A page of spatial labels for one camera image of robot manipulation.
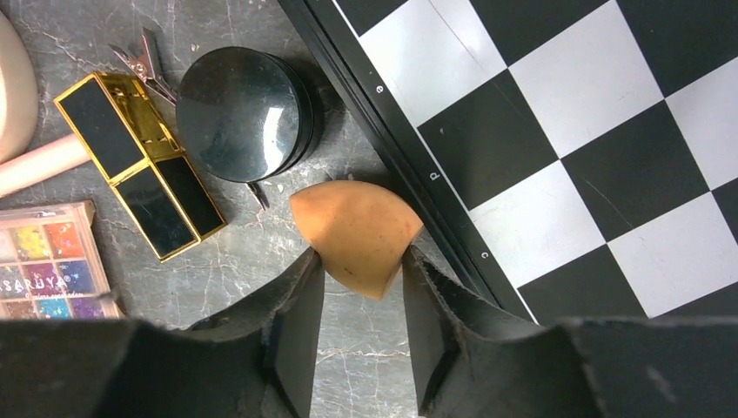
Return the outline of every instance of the pink brush handle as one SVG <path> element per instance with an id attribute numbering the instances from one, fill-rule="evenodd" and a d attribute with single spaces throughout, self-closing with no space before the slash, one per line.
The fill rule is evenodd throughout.
<path id="1" fill-rule="evenodd" d="M 90 161 L 71 133 L 0 165 L 0 198 Z"/>

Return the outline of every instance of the compact case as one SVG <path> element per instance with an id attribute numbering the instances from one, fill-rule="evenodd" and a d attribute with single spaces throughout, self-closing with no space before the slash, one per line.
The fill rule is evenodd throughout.
<path id="1" fill-rule="evenodd" d="M 96 71 L 54 103 L 161 261 L 225 226 L 138 78 Z"/>

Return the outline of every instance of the chessboard border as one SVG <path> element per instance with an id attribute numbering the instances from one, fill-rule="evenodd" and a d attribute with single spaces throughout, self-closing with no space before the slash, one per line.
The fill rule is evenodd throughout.
<path id="1" fill-rule="evenodd" d="M 406 149 L 409 146 L 423 147 L 428 160 L 423 165 L 430 172 L 439 170 L 389 92 L 376 92 L 384 81 L 333 1 L 278 1 L 387 169 L 402 180 L 403 198 L 419 213 L 461 282 L 484 299 L 531 320 L 521 296 L 491 255 L 451 185 L 443 181 L 438 186 L 426 186 L 421 180 L 426 175 L 421 175 L 417 167 L 420 164 L 413 166 L 405 155 L 411 151 Z M 352 71 L 348 63 L 358 72 Z M 403 147 L 396 138 L 413 138 L 413 142 Z M 444 202 L 443 207 L 437 202 Z"/>

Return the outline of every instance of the makeup sponge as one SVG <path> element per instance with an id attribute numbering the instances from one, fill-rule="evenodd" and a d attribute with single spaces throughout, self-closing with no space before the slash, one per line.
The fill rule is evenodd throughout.
<path id="1" fill-rule="evenodd" d="M 397 276 L 400 258 L 423 223 L 399 196 L 378 185 L 336 180 L 290 197 L 302 236 L 338 282 L 382 299 Z"/>

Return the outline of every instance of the gray marble surface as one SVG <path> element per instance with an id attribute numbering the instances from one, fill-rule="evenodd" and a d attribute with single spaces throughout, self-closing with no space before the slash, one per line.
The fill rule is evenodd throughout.
<path id="1" fill-rule="evenodd" d="M 158 33 L 174 86 L 195 59 L 226 45 L 313 62 L 276 0 L 0 0 L 0 10 L 36 69 L 40 117 L 31 148 L 70 132 L 53 98 L 90 71 L 125 71 L 107 44 L 138 44 L 142 25 Z M 315 80 L 326 102 L 325 136 L 309 160 L 264 182 L 272 208 L 259 212 L 244 186 L 201 173 L 230 225 L 164 264 L 92 163 L 0 199 L 0 209 L 93 199 L 97 245 L 126 313 L 187 327 L 262 286 L 306 249 L 292 223 L 290 194 L 327 179 L 387 185 L 385 167 L 325 77 Z M 427 236 L 419 243 L 439 258 Z M 400 283 L 375 301 L 327 280 L 312 416 L 416 416 Z"/>

